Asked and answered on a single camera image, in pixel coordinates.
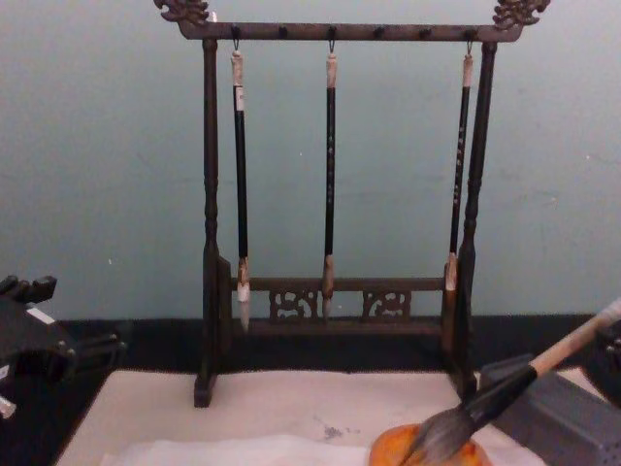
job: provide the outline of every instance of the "table surface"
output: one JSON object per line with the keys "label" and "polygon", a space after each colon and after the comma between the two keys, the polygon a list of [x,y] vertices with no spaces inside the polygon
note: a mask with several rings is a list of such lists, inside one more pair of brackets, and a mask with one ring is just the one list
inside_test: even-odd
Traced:
{"label": "table surface", "polygon": [[[561,375],[597,390],[578,369]],[[222,375],[212,405],[193,407],[193,375],[118,371],[108,378],[58,466],[99,465],[138,443],[206,442],[289,434],[368,447],[383,431],[459,402],[443,373],[273,371]],[[493,426],[474,436],[496,465],[543,465]]]}

